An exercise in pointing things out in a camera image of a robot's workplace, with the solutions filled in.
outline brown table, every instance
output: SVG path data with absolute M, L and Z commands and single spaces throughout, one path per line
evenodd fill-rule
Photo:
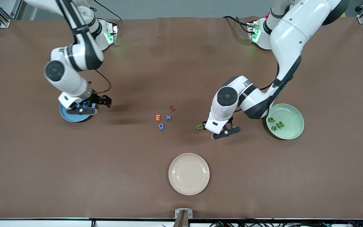
M 235 114 L 242 132 L 213 141 L 196 125 L 231 76 L 259 87 L 275 76 L 260 50 L 226 19 L 124 20 L 100 68 L 112 108 L 75 124 L 43 76 L 53 48 L 72 42 L 64 21 L 12 21 L 0 32 L 0 218 L 363 218 L 363 25 L 340 18 L 306 44 L 278 102 L 298 108 L 303 134 L 272 137 Z M 82 72 L 96 90 L 107 87 Z M 174 105 L 172 112 L 169 105 Z M 155 115 L 172 115 L 158 130 Z M 210 168 L 206 189 L 177 193 L 167 172 L 193 152 Z

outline green plate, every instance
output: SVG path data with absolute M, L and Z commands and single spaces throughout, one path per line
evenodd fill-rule
M 270 122 L 269 118 L 273 118 L 275 122 Z M 297 138 L 301 135 L 305 126 L 301 113 L 295 107 L 282 103 L 270 108 L 270 112 L 265 121 L 271 133 L 282 139 Z

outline beige plate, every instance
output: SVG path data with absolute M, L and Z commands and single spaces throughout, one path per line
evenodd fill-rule
M 170 164 L 169 181 L 180 194 L 198 194 L 208 184 L 208 165 L 199 155 L 193 153 L 181 154 Z

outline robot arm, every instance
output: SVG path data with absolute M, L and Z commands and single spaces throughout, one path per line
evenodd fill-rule
M 257 44 L 260 48 L 271 50 L 271 32 L 275 29 L 278 22 L 288 13 L 290 7 L 293 5 L 294 0 L 268 0 L 271 4 L 271 10 L 266 17 L 255 21 L 249 25 L 249 31 L 254 34 L 249 34 L 249 40 Z M 317 4 L 324 4 L 324 1 L 315 1 Z M 333 9 L 331 9 L 328 16 L 324 19 L 322 25 L 327 25 L 339 18 L 348 7 L 349 0 L 340 1 Z
M 232 117 L 236 107 L 240 107 L 249 118 L 265 118 L 268 108 L 273 105 L 281 90 L 293 78 L 301 62 L 301 51 L 305 43 L 329 14 L 340 5 L 340 2 L 340 0 L 296 2 L 278 22 L 270 36 L 271 50 L 278 62 L 277 76 L 270 88 L 262 92 L 244 76 L 229 79 L 213 99 L 205 128 L 219 134 Z M 229 96 L 221 94 L 229 90 L 232 91 L 233 99 L 227 100 Z
M 76 6 L 82 6 L 92 0 L 72 0 Z M 38 9 L 47 10 L 49 12 L 64 16 L 55 0 L 25 0 L 25 2 Z
M 62 92 L 58 99 L 67 110 L 72 110 L 70 114 L 95 115 L 97 109 L 91 108 L 92 103 L 110 106 L 111 99 L 94 94 L 90 83 L 78 72 L 98 69 L 103 63 L 103 53 L 73 1 L 56 0 L 56 3 L 78 43 L 52 50 L 50 62 L 44 69 L 44 76 Z M 87 107 L 82 108 L 82 111 L 73 109 L 81 102 Z
M 90 1 L 91 0 L 72 0 L 72 3 L 78 8 L 76 11 L 78 12 L 78 16 L 82 17 L 85 24 L 88 25 L 93 39 L 97 42 L 99 49 L 103 51 L 111 44 L 115 43 L 118 32 L 117 24 L 107 22 L 103 19 L 97 19 L 91 9 L 82 6 Z M 25 0 L 25 2 L 39 9 L 66 17 L 65 13 L 62 12 L 61 4 L 56 0 Z

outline black joint cap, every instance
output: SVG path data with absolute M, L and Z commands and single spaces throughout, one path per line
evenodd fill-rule
M 217 97 L 221 106 L 231 106 L 238 100 L 238 93 L 231 87 L 223 87 L 219 90 Z
M 230 83 L 232 83 L 236 78 L 239 76 L 233 76 L 230 79 L 228 79 L 222 86 L 228 86 Z
M 61 80 L 64 71 L 64 65 L 60 61 L 51 61 L 47 63 L 46 69 L 44 70 L 46 76 L 54 82 Z
M 347 10 L 349 0 L 341 0 L 341 2 L 328 14 L 322 25 L 328 25 L 336 21 Z

